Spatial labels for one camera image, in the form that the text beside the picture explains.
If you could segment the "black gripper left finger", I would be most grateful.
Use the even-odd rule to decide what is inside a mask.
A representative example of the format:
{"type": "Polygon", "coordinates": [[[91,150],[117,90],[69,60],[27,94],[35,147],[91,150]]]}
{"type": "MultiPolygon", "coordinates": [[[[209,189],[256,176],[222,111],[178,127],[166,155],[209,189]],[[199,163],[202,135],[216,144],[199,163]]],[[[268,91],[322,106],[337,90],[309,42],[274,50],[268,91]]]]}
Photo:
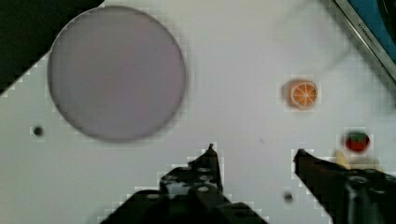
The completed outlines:
{"type": "Polygon", "coordinates": [[[223,194],[213,147],[164,175],[157,190],[140,190],[100,224],[268,224],[245,203],[223,194]]]}

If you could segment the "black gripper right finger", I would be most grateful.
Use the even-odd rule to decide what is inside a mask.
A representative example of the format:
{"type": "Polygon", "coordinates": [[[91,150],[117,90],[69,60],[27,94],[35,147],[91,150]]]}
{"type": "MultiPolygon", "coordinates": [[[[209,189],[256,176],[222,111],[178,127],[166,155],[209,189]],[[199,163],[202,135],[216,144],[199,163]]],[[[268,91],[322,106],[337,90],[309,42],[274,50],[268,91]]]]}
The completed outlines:
{"type": "Polygon", "coordinates": [[[333,224],[396,224],[396,181],[375,169],[347,169],[299,149],[295,174],[333,224]]]}

